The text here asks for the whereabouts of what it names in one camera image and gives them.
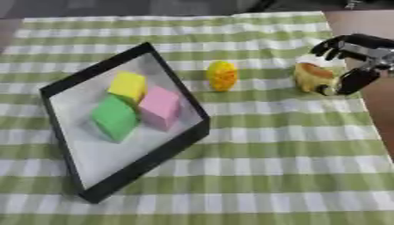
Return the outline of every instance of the tray rim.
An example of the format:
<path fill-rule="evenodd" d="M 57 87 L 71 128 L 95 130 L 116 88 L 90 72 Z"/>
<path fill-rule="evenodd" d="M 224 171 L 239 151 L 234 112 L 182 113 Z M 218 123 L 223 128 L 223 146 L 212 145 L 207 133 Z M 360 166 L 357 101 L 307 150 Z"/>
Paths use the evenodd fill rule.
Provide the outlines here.
<path fill-rule="evenodd" d="M 133 60 L 134 58 L 137 58 L 143 54 L 152 54 L 152 56 L 164 69 L 167 76 L 174 82 L 182 95 L 184 95 L 185 99 L 189 101 L 194 110 L 200 115 L 201 122 L 188 128 L 184 133 L 179 134 L 170 141 L 165 142 L 161 146 L 153 149 L 146 156 L 139 158 L 123 169 L 116 171 L 111 176 L 104 178 L 97 184 L 85 189 L 50 99 L 62 91 L 66 91 L 67 89 L 72 88 L 79 83 L 85 82 L 95 76 L 99 76 L 109 69 L 118 67 L 121 64 Z M 123 186 L 138 179 L 147 171 L 150 171 L 160 163 L 174 157 L 188 146 L 209 134 L 210 118 L 208 114 L 205 112 L 193 94 L 181 82 L 171 67 L 165 62 L 158 51 L 149 42 L 144 42 L 136 47 L 131 47 L 130 49 L 105 59 L 102 62 L 93 64 L 86 69 L 82 69 L 74 74 L 71 74 L 70 76 L 66 76 L 63 79 L 55 81 L 54 83 L 50 83 L 49 85 L 40 89 L 40 96 L 42 98 L 43 105 L 46 108 L 52 129 L 55 132 L 57 144 L 62 152 L 64 160 L 66 161 L 66 166 L 68 173 L 70 174 L 71 182 L 77 189 L 77 194 L 90 203 L 99 203 L 109 195 L 120 190 Z M 164 154 L 164 149 L 170 149 L 170 151 L 167 151 Z"/>

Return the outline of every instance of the table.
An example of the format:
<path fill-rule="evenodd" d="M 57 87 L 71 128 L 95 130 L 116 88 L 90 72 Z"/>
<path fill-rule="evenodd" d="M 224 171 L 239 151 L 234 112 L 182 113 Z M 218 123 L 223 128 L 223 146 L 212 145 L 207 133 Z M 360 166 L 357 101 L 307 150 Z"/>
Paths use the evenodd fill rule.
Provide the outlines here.
<path fill-rule="evenodd" d="M 0 57 L 1 224 L 391 224 L 393 166 L 360 95 L 293 82 L 296 57 L 330 37 L 321 12 L 25 19 Z M 211 134 L 90 205 L 72 195 L 38 89 L 144 41 L 201 101 Z M 230 92 L 208 88 L 214 60 L 238 66 Z"/>

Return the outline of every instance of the green stripe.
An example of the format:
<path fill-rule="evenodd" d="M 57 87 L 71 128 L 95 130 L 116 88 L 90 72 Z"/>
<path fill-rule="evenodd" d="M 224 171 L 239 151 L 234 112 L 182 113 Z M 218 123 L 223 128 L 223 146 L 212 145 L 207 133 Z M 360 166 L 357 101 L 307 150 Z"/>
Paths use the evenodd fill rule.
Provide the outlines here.
<path fill-rule="evenodd" d="M 0 145 L 0 158 L 62 159 L 55 144 Z M 178 159 L 204 157 L 220 158 L 271 158 L 271 157 L 325 157 L 325 156 L 386 156 L 380 140 L 332 141 L 332 142 L 275 142 L 194 144 L 176 156 Z"/>
<path fill-rule="evenodd" d="M 0 94 L 0 104 L 41 105 L 41 99 L 38 94 Z"/>
<path fill-rule="evenodd" d="M 380 140 L 332 142 L 274 142 L 194 144 L 176 157 L 178 159 L 325 157 L 325 156 L 386 156 Z"/>
<path fill-rule="evenodd" d="M 299 100 L 327 100 L 344 98 L 341 96 L 328 98 L 319 94 L 305 93 L 295 87 L 269 91 L 229 91 L 221 93 L 213 91 L 201 91 L 195 92 L 194 96 L 203 103 L 234 103 L 246 101 L 274 102 L 293 98 L 297 98 Z M 359 94 L 354 94 L 347 97 L 347 99 L 351 98 L 359 98 Z"/>
<path fill-rule="evenodd" d="M 141 177 L 120 194 L 385 191 L 394 189 L 393 179 L 393 173 Z M 242 185 L 250 180 L 252 184 Z M 0 177 L 0 193 L 64 194 L 70 191 L 68 183 L 65 177 L 4 176 Z"/>
<path fill-rule="evenodd" d="M 285 126 L 303 126 L 303 127 L 322 127 L 322 126 L 343 126 L 372 125 L 367 112 L 327 112 L 327 113 L 306 113 L 306 112 L 286 112 L 271 115 L 246 114 L 246 115 L 228 115 L 211 117 L 212 128 L 227 127 L 285 127 Z"/>
<path fill-rule="evenodd" d="M 137 198 L 127 203 L 138 201 Z M 239 225 L 239 224 L 335 224 L 389 225 L 394 221 L 391 211 L 307 212 L 307 213 L 239 213 L 239 214 L 7 214 L 3 225 L 14 224 L 171 224 L 171 225 Z"/>
<path fill-rule="evenodd" d="M 173 26 L 222 26 L 222 25 L 234 25 L 236 23 L 247 23 L 252 25 L 275 25 L 275 24 L 291 24 L 291 25 L 303 25 L 303 24 L 314 24 L 314 23 L 325 23 L 325 17 L 323 15 L 311 15 L 311 16 L 292 16 L 292 17 L 271 17 L 271 18 L 208 18 L 208 19 L 195 19 L 195 20 L 144 20 L 135 18 L 133 20 L 123 20 L 117 18 L 116 21 L 54 21 L 54 22 L 28 22 L 24 21 L 23 29 L 106 29 L 106 28 L 136 28 L 136 27 L 173 27 Z"/>
<path fill-rule="evenodd" d="M 270 40 L 291 40 L 317 38 L 326 39 L 331 32 L 277 32 L 277 33 L 261 33 L 261 32 L 241 32 L 236 34 L 180 34 L 180 35 L 151 35 L 151 36 L 130 36 L 130 37 L 76 37 L 76 38 L 16 38 L 13 40 L 13 46 L 53 46 L 53 45 L 92 45 L 92 44 L 108 44 L 121 45 L 121 44 L 138 44 L 145 41 L 158 43 L 186 43 L 186 42 L 244 42 L 256 39 L 270 39 Z"/>
<path fill-rule="evenodd" d="M 295 49 L 260 49 L 209 52 L 171 52 L 161 53 L 166 61 L 206 61 L 206 60 L 243 60 L 243 59 L 294 59 L 310 51 L 310 46 Z M 1 62 L 26 62 L 30 54 L 4 54 Z M 29 62 L 100 62 L 113 54 L 36 54 Z"/>
<path fill-rule="evenodd" d="M 345 69 L 342 67 L 330 67 L 327 68 L 336 74 L 342 74 Z M 238 79 L 247 80 L 253 78 L 261 79 L 281 79 L 292 76 L 294 67 L 285 69 L 239 69 Z M 188 71 L 176 71 L 178 76 L 183 80 L 188 81 L 202 81 L 206 80 L 206 70 L 188 70 Z M 71 75 L 70 73 L 62 72 L 50 72 L 50 73 L 8 73 L 0 74 L 1 83 L 43 83 L 43 82 L 54 82 L 61 78 Z"/>
<path fill-rule="evenodd" d="M 344 99 L 342 96 L 325 97 L 319 94 L 304 93 L 297 88 L 275 89 L 268 91 L 229 91 L 213 92 L 199 91 L 193 93 L 201 103 L 236 103 L 245 101 L 274 102 L 285 99 L 297 98 L 299 100 L 329 100 Z M 346 99 L 357 99 L 359 94 L 346 97 Z M 39 105 L 40 96 L 30 94 L 0 94 L 0 104 L 27 104 Z"/>
<path fill-rule="evenodd" d="M 244 115 L 221 115 L 211 117 L 211 128 L 260 128 L 260 127 L 285 127 L 285 126 L 343 126 L 372 125 L 367 112 L 350 113 L 310 113 L 310 112 L 286 112 L 278 114 L 244 114 Z M 14 116 L 0 117 L 0 129 L 49 129 L 48 118 L 24 118 Z"/>
<path fill-rule="evenodd" d="M 51 73 L 11 73 L 10 72 L 7 74 L 0 74 L 0 83 L 43 83 L 43 82 L 51 83 L 69 75 L 71 74 L 63 73 L 63 72 L 51 72 Z"/>
<path fill-rule="evenodd" d="M 0 129 L 26 129 L 26 130 L 41 130 L 48 129 L 49 120 L 43 117 L 14 117 L 14 116 L 0 116 Z"/>

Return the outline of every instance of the foam cube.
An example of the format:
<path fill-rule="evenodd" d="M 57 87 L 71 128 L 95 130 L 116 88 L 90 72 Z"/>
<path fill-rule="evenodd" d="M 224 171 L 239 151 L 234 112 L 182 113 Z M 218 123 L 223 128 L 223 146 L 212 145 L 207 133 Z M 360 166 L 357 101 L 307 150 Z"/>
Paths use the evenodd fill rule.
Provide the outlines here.
<path fill-rule="evenodd" d="M 179 96 L 155 86 L 139 104 L 142 121 L 161 130 L 168 130 L 179 113 Z"/>
<path fill-rule="evenodd" d="M 91 119 L 115 142 L 121 142 L 137 125 L 133 108 L 114 95 L 104 98 L 92 111 Z"/>
<path fill-rule="evenodd" d="M 145 76 L 120 71 L 111 82 L 108 92 L 135 106 L 146 92 Z"/>

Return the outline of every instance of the green cube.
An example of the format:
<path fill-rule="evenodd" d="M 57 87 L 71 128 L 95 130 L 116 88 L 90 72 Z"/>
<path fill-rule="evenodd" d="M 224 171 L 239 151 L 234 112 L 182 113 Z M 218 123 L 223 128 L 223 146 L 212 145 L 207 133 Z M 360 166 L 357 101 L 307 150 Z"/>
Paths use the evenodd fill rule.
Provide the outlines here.
<path fill-rule="evenodd" d="M 92 111 L 91 119 L 115 142 L 121 142 L 137 125 L 134 110 L 114 95 L 104 98 Z"/>

